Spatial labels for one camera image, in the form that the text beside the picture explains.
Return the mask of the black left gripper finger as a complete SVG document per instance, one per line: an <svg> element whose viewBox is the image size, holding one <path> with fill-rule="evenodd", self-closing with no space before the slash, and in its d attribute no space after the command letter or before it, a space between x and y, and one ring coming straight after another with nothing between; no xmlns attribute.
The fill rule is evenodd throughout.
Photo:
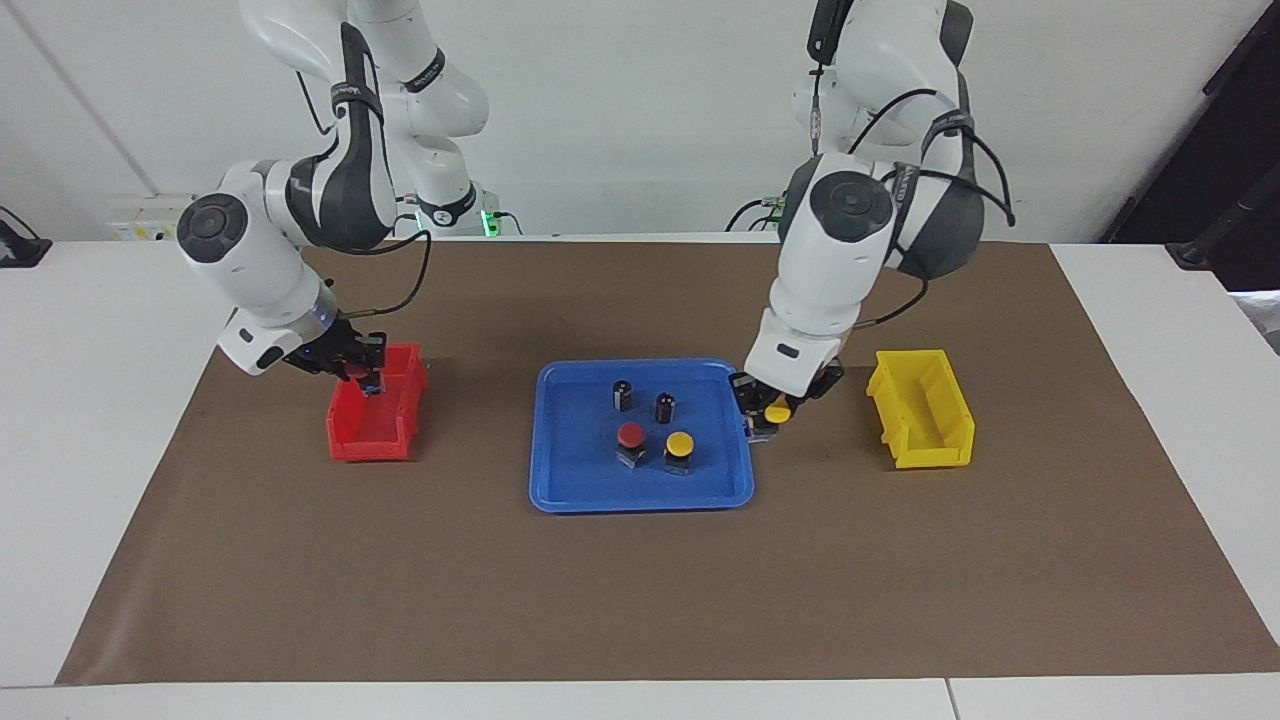
<svg viewBox="0 0 1280 720"><path fill-rule="evenodd" d="M774 424L765 419L765 410L774 402L774 389L746 372L736 372L732 374L732 393L742 415L744 434L748 438L771 438Z"/></svg>
<svg viewBox="0 0 1280 720"><path fill-rule="evenodd" d="M805 395L794 397L794 409L805 402L824 397L845 375L842 363L827 363L820 373L808 386Z"/></svg>

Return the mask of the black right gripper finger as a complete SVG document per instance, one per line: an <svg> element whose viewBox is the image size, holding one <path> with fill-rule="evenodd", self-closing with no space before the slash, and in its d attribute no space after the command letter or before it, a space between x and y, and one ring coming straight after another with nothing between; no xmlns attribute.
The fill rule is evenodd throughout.
<svg viewBox="0 0 1280 720"><path fill-rule="evenodd" d="M383 370L387 363L387 334L358 334L348 356L348 373L365 397L385 389Z"/></svg>
<svg viewBox="0 0 1280 720"><path fill-rule="evenodd" d="M308 374L328 374L349 380L348 356L353 340L342 334L321 336L288 352L283 361Z"/></svg>

